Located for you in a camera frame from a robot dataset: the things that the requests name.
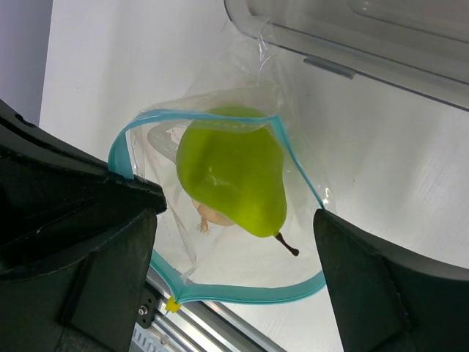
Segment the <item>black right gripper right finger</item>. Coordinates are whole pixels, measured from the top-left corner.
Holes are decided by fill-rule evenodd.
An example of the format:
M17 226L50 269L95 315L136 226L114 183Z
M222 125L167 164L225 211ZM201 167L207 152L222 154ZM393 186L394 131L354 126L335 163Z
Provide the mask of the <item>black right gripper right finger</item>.
M317 210L314 236L345 351L467 351L468 270Z

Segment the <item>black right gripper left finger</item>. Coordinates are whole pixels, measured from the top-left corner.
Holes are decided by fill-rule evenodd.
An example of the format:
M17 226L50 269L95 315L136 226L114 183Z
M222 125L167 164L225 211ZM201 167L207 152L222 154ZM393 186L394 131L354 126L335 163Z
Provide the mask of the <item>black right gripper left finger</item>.
M162 188L1 105L1 349L127 351Z

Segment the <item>beige toy garlic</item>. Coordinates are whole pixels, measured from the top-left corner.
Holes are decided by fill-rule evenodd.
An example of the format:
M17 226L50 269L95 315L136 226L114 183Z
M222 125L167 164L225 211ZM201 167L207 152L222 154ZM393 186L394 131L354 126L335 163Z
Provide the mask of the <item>beige toy garlic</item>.
M198 225L198 230L202 233L210 232L210 224L219 225L222 227L231 227L235 223L225 217L223 214L209 208L205 204L197 202L192 199L192 204L200 215L200 223Z

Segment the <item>clear zip top bag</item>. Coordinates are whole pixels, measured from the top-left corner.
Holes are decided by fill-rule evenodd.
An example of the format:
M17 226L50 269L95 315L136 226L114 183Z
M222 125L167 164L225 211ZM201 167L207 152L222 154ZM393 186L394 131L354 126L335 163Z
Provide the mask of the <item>clear zip top bag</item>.
M163 189L150 265L170 312L192 301L285 304L325 286L313 218L334 199L274 37L255 21L109 150L112 172Z

